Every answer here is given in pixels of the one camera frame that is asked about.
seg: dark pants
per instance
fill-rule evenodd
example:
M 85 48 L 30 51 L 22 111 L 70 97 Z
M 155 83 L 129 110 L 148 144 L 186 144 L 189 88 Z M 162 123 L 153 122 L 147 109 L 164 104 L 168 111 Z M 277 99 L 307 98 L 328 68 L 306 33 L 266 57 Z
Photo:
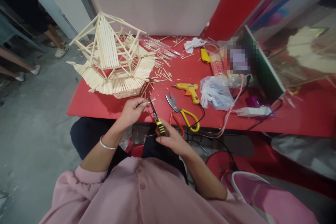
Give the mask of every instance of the dark pants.
M 82 160 L 99 142 L 100 137 L 111 128 L 114 122 L 115 120 L 110 119 L 81 117 L 73 124 L 70 130 L 71 140 Z M 156 124 L 151 124 L 148 135 L 155 134 L 155 129 Z M 155 136 L 148 136 L 146 138 L 143 149 L 142 158 L 158 158 L 171 166 L 174 166 L 183 174 L 188 183 L 183 162 L 170 148 L 156 142 Z M 129 155 L 118 146 L 107 174 L 109 175 L 112 169 L 127 157 L 129 157 Z

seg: pink sleeve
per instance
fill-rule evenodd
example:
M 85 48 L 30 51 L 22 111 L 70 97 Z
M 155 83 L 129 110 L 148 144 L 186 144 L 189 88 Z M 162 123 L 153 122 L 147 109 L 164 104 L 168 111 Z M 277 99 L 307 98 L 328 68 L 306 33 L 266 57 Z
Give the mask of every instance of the pink sleeve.
M 268 224 L 250 205 L 236 199 L 229 190 L 226 200 L 207 201 L 230 224 Z
M 106 179 L 107 172 L 95 173 L 78 166 L 56 181 L 51 209 L 40 224 L 78 223 Z

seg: bracelet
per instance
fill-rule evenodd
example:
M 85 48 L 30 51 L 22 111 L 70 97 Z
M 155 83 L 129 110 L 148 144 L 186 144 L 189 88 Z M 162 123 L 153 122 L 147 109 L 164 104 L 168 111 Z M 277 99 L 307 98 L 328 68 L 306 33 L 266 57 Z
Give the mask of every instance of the bracelet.
M 103 136 L 105 136 L 105 135 L 102 135 L 102 136 L 100 137 L 99 142 L 100 142 L 100 144 L 101 144 L 105 149 L 113 150 L 113 149 L 116 149 L 116 148 L 117 148 L 117 147 L 108 147 L 108 146 L 106 146 L 105 144 L 103 144 L 103 141 L 102 141 Z

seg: white plug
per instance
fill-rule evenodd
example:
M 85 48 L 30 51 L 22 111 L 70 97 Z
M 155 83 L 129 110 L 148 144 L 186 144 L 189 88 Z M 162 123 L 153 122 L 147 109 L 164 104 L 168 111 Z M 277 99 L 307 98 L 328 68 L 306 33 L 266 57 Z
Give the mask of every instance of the white plug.
M 259 108 L 251 108 L 245 107 L 238 110 L 235 110 L 238 116 L 245 116 L 245 117 L 255 117 L 255 116 L 267 116 L 272 112 L 269 107 L 259 107 Z

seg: red tabletop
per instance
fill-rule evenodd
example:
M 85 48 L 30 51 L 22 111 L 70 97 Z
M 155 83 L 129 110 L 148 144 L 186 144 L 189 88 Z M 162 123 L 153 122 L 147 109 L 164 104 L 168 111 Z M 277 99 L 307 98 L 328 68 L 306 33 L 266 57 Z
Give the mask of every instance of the red tabletop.
M 178 52 L 183 52 L 183 43 L 177 45 L 174 49 Z M 172 38 L 164 40 L 165 44 L 174 45 Z M 162 119 L 168 121 L 172 112 L 168 104 L 165 94 L 171 92 L 180 108 L 186 109 L 198 117 L 202 116 L 202 111 L 198 106 L 191 103 L 190 96 L 184 96 L 185 91 L 171 87 L 176 83 L 192 83 L 200 85 L 201 79 L 207 76 L 212 76 L 210 65 L 199 61 L 200 50 L 194 50 L 195 55 L 186 59 L 175 58 L 170 62 L 170 66 L 165 66 L 167 72 L 171 72 L 172 80 L 154 83 L 154 90 L 149 86 L 152 99 L 156 99 L 154 107 Z M 76 93 L 66 112 L 68 116 L 81 117 L 96 117 L 117 119 L 123 109 L 125 102 L 132 98 L 116 99 L 112 95 L 105 95 L 98 92 L 90 93 L 89 86 L 82 79 L 76 90 Z M 238 90 L 233 90 L 233 95 L 236 95 Z M 245 98 L 248 94 L 244 94 L 237 100 L 234 109 L 246 107 Z M 140 117 L 139 121 L 154 122 L 151 109 L 146 109 L 145 113 Z M 210 106 L 205 110 L 205 117 L 200 122 L 201 127 L 221 128 L 223 126 L 223 118 L 225 111 L 218 111 L 212 109 Z M 305 84 L 301 87 L 300 93 L 293 97 L 289 94 L 284 96 L 284 104 L 282 108 L 277 111 L 276 117 L 267 119 L 259 126 L 255 127 L 254 131 L 277 132 L 286 134 L 311 135 L 320 137 L 331 137 L 336 119 L 336 89 L 331 86 L 326 80 L 315 81 L 313 83 Z M 185 122 L 182 115 L 177 114 L 182 125 Z M 250 126 L 256 124 L 258 120 L 246 117 L 238 117 L 234 113 L 230 115 L 229 121 L 226 125 L 227 129 L 246 130 Z

